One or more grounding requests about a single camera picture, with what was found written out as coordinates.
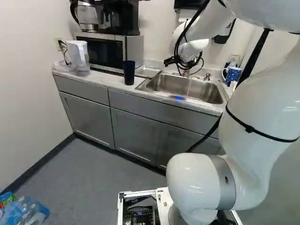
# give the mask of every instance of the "stainless steel sink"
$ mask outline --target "stainless steel sink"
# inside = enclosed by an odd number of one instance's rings
[[[204,81],[203,78],[186,78],[172,73],[162,72],[151,80],[145,80],[136,89],[178,100],[222,107],[228,101],[219,80]]]

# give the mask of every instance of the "gray carpet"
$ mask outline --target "gray carpet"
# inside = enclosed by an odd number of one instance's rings
[[[165,186],[165,177],[75,139],[16,194],[47,206],[50,225],[116,225],[120,191]]]

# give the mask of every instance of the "black tumbler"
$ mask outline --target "black tumbler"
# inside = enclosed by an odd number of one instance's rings
[[[135,61],[123,61],[124,80],[126,85],[133,85],[135,82]]]

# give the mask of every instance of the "blue light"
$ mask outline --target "blue light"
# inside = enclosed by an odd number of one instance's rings
[[[175,98],[176,98],[177,100],[184,100],[184,97],[180,97],[180,96],[175,96]]]

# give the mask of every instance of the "cabinet handle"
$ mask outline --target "cabinet handle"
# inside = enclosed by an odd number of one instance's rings
[[[68,102],[68,99],[66,97],[65,97],[65,101],[66,101],[68,109],[70,109],[69,102]]]

